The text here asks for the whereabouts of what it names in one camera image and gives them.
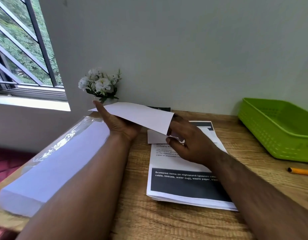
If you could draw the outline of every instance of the red fabric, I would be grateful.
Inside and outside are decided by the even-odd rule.
[[[18,152],[0,148],[0,182],[34,157],[34,153]],[[0,228],[0,239],[15,239],[15,234]]]

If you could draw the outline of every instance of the person's left hand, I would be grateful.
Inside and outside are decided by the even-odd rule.
[[[93,101],[93,104],[96,106],[111,133],[120,133],[130,142],[136,138],[142,126],[108,113],[99,101]]]

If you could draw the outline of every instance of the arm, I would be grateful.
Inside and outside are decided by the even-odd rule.
[[[188,121],[176,117],[170,128],[185,144],[167,138],[168,144],[180,157],[215,174],[257,239],[308,239],[308,210],[221,151]]]
[[[107,239],[132,140],[140,126],[96,107],[110,135],[96,155],[30,219],[17,240]]]

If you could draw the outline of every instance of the window sill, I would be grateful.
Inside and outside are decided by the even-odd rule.
[[[66,101],[56,101],[47,99],[17,97],[0,95],[0,104],[23,106],[38,109],[53,109],[61,111],[71,111]]]

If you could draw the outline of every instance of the plastic wrap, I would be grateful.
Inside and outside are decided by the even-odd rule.
[[[94,118],[90,116],[84,117],[80,122],[74,125],[67,132],[58,137],[55,141],[53,141],[50,145],[45,147],[42,151],[40,151],[35,157],[29,160],[22,169],[22,173],[24,174],[32,169],[34,166],[39,164],[53,152],[61,148],[68,141],[70,141],[73,137],[79,135],[82,131],[84,131],[88,126],[90,126],[94,121],[103,122],[101,118]]]

